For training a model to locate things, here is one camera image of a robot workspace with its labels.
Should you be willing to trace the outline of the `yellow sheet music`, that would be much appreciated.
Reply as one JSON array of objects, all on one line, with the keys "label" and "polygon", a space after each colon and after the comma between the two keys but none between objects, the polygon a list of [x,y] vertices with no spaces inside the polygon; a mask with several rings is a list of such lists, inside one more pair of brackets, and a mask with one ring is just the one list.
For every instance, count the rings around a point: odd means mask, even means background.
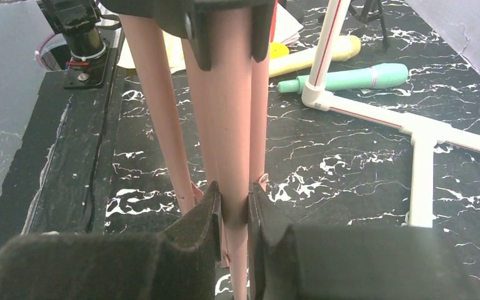
[{"label": "yellow sheet music", "polygon": [[[174,74],[186,69],[181,38],[163,31],[164,45],[170,73]],[[117,66],[124,69],[135,69],[133,57],[127,39],[124,39]]]}]

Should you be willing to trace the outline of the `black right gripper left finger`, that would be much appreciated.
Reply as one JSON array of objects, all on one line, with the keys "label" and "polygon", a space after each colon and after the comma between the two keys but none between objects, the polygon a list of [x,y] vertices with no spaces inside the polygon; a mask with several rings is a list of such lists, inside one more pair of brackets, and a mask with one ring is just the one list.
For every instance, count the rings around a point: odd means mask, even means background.
[{"label": "black right gripper left finger", "polygon": [[29,234],[0,249],[0,299],[213,299],[221,197],[161,232]]}]

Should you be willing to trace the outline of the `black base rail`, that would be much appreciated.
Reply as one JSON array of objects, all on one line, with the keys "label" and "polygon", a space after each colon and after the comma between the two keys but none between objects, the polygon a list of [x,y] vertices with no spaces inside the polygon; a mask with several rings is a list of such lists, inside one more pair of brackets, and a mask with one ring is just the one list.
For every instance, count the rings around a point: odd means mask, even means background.
[{"label": "black base rail", "polygon": [[99,89],[64,89],[64,73],[45,75],[0,194],[0,248],[29,233],[93,229],[94,177],[121,68]]}]

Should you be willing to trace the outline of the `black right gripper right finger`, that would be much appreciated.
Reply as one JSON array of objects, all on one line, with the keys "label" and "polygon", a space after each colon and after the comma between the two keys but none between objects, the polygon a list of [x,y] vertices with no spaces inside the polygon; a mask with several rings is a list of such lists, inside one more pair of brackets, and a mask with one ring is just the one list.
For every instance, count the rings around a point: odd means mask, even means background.
[{"label": "black right gripper right finger", "polygon": [[249,187],[252,299],[475,299],[453,247],[434,229],[294,222]]}]

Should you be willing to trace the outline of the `white PVC pipe frame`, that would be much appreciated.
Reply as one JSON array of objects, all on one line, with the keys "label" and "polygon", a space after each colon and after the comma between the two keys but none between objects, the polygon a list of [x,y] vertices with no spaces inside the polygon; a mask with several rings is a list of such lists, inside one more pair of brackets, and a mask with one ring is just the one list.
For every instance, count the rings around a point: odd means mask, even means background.
[{"label": "white PVC pipe frame", "polygon": [[480,153],[480,135],[411,113],[399,113],[335,96],[325,90],[325,78],[332,61],[336,39],[341,32],[349,1],[329,1],[302,103],[320,111],[333,110],[360,119],[398,129],[411,137],[413,146],[410,207],[407,225],[433,226],[433,158],[434,147],[448,143]]}]

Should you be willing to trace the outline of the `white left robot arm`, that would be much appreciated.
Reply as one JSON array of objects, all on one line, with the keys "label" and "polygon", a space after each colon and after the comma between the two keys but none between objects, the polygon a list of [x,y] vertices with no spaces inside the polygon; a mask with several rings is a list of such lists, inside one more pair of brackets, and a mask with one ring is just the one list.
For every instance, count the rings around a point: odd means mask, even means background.
[{"label": "white left robot arm", "polygon": [[121,27],[114,14],[102,14],[97,1],[37,1],[54,34],[62,35],[70,52],[64,60],[65,89],[94,89],[104,85],[110,42],[101,30]]}]

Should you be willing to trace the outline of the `black tripod shock mount stand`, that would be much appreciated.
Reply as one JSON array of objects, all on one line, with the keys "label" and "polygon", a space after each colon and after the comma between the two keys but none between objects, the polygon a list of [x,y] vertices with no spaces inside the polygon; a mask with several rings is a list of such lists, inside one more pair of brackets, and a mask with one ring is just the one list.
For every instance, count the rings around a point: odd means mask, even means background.
[{"label": "black tripod shock mount stand", "polygon": [[390,46],[390,40],[388,37],[388,29],[386,26],[383,4],[381,0],[366,0],[363,7],[358,11],[353,5],[353,0],[350,0],[348,12],[351,16],[362,24],[369,24],[373,21],[379,21],[382,32],[382,48],[387,51]]}]

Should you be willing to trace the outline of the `pink music stand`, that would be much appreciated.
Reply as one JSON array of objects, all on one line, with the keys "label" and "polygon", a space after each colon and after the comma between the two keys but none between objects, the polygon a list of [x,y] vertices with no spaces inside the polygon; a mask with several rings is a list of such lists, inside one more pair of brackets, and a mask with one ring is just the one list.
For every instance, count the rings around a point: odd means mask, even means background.
[{"label": "pink music stand", "polygon": [[119,15],[182,214],[196,204],[164,34],[181,39],[208,182],[222,196],[222,261],[246,299],[248,190],[265,184],[275,1],[103,1]]}]

